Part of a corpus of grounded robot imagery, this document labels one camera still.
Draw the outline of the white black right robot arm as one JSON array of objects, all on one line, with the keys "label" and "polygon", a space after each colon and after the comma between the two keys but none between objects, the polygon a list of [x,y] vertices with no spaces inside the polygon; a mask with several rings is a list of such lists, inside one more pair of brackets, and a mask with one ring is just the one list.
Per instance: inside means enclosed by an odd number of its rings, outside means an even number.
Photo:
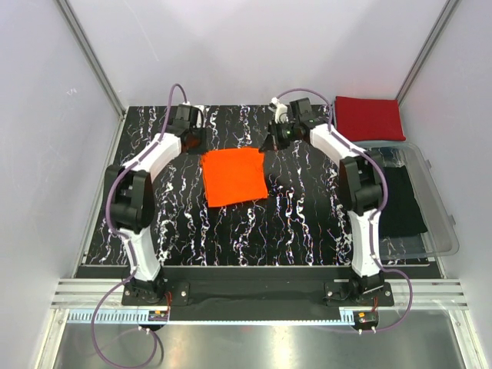
[{"label": "white black right robot arm", "polygon": [[303,140],[337,165],[338,198],[351,222],[354,247],[353,274],[337,300],[369,303],[384,287],[378,237],[389,191],[381,155],[349,141],[330,118],[316,116],[308,98],[291,101],[289,106],[272,98],[269,109],[273,118],[260,152],[280,151]]}]

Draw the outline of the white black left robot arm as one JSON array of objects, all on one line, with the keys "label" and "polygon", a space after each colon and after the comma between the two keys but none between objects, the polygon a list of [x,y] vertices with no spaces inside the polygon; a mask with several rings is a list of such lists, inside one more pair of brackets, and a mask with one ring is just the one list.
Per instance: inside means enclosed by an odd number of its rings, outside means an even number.
[{"label": "white black left robot arm", "polygon": [[125,292],[149,304],[170,297],[151,238],[157,207],[153,182],[179,155],[207,151],[203,105],[181,104],[175,116],[165,117],[165,121],[165,130],[140,153],[123,165],[110,165],[105,170],[106,224],[121,239],[130,265]]}]

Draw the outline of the orange t-shirt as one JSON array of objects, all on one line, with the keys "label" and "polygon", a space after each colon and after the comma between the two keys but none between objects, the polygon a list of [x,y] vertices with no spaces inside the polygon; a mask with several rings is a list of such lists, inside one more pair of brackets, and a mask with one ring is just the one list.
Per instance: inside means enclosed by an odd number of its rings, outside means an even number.
[{"label": "orange t-shirt", "polygon": [[257,148],[213,150],[201,157],[205,197],[210,208],[268,197],[264,154]]}]

